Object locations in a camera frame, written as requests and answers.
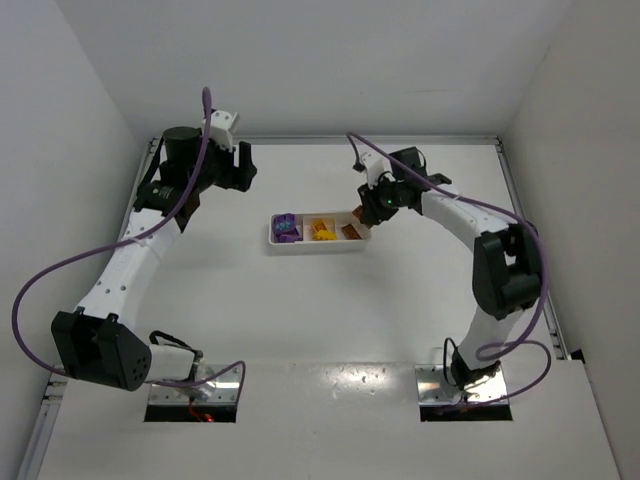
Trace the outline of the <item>yellow lego brick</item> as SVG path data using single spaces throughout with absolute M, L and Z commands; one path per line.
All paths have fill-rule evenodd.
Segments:
M 333 231 L 318 230 L 313 233 L 312 239 L 314 241 L 336 241 L 338 239 L 338 236 Z

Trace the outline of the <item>orange curved lego brick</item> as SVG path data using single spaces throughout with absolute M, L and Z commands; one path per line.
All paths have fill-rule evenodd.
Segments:
M 313 234 L 320 231 L 335 232 L 335 220 L 333 218 L 311 218 L 309 224 Z

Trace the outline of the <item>purple lego brick front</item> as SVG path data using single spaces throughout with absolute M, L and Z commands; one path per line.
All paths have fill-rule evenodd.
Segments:
M 288 232 L 284 232 L 284 233 L 276 232 L 274 234 L 274 242 L 276 244 L 289 244 L 289 243 L 299 242 L 301 240 L 302 240 L 302 235 L 296 228 Z

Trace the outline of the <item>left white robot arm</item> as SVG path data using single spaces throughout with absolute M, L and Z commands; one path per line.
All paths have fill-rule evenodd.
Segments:
M 135 391 L 144 383 L 196 388 L 205 381 L 201 351 L 155 331 L 135 332 L 139 307 L 162 258 L 211 186 L 245 192 L 257 169 L 251 146 L 231 126 L 164 131 L 137 188 L 117 248 L 95 286 L 72 312 L 59 312 L 52 335 L 65 373 L 76 380 Z

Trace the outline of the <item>purple lego brick top pile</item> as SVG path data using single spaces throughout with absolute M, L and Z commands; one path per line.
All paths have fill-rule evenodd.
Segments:
M 276 236 L 292 234 L 296 230 L 296 216 L 292 213 L 276 215 L 272 219 L 272 231 Z

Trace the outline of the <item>brown lego brick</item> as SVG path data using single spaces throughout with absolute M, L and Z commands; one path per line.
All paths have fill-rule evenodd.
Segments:
M 360 219 L 361 219 L 361 217 L 362 217 L 362 214 L 363 214 L 363 207 L 362 207 L 362 206 L 358 206 L 358 207 L 356 207 L 356 208 L 353 210 L 352 214 L 354 215 L 354 217 L 355 217 L 356 219 L 360 220 Z
M 361 240 L 362 236 L 353 224 L 347 224 L 341 227 L 341 231 L 347 240 Z

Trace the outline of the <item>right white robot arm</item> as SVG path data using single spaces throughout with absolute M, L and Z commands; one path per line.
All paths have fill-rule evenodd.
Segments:
M 463 388 L 493 374 L 516 322 L 541 296 L 542 262 L 531 233 L 521 223 L 462 201 L 451 179 L 428 173 L 415 147 L 388 156 L 359 154 L 353 168 L 366 176 L 358 189 L 362 224 L 377 226 L 407 208 L 438 223 L 470 250 L 476 311 L 445 377 Z

